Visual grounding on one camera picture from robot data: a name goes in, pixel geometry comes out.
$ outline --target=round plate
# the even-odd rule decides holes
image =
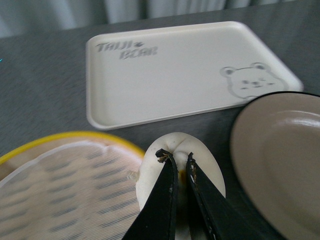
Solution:
[[[237,176],[289,240],[320,239],[320,97],[279,92],[250,102],[231,132]]]

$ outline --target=gray table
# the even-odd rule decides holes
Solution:
[[[248,25],[304,84],[320,95],[320,1],[251,6],[98,25],[0,39],[0,156],[32,140],[67,131],[96,131],[86,119],[85,44],[99,34],[239,21]],[[242,190],[230,153],[230,131],[241,107],[109,131],[142,149],[171,132],[203,141],[215,156],[228,201],[267,239],[283,239]]]

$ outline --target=bear face print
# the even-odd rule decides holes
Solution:
[[[229,92],[238,98],[253,99],[255,97],[288,90],[288,85],[271,72],[268,65],[255,62],[250,67],[224,67],[220,74],[226,77]]]

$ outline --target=white tray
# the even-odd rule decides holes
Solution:
[[[236,107],[300,80],[244,24],[102,34],[86,44],[87,119],[110,130]]]

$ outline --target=dough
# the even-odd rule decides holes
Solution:
[[[158,162],[156,152],[164,149],[173,154],[178,168],[178,205],[175,239],[190,240],[188,226],[188,202],[186,186],[186,164],[188,155],[193,152],[196,163],[214,183],[223,196],[226,196],[225,182],[214,156],[209,149],[197,138],[182,132],[173,132],[155,140],[146,151],[138,173],[134,174],[136,196],[140,210],[146,201],[164,166]]]

